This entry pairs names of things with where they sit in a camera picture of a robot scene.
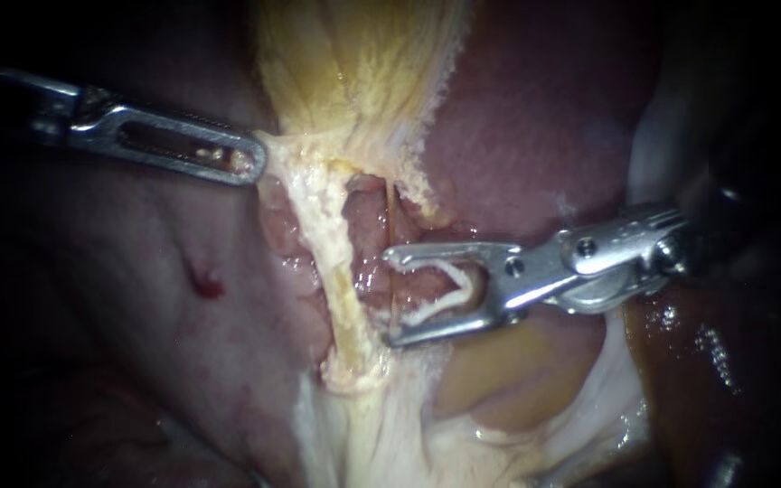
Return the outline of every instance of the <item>red bleeding spot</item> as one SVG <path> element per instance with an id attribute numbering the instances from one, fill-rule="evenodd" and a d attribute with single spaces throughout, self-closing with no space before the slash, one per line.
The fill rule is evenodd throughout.
<path id="1" fill-rule="evenodd" d="M 195 293 L 202 298 L 216 300 L 225 294 L 225 287 L 219 279 L 219 270 L 215 267 L 201 270 L 189 267 L 189 278 Z"/>

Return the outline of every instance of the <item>blood spot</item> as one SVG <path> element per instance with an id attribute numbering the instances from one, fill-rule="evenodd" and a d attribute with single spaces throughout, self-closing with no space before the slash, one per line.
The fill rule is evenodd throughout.
<path id="1" fill-rule="evenodd" d="M 197 269 L 189 267 L 189 279 L 192 281 L 192 288 L 201 298 L 216 300 L 225 294 L 225 287 L 219 277 L 219 269 L 208 267 Z"/>

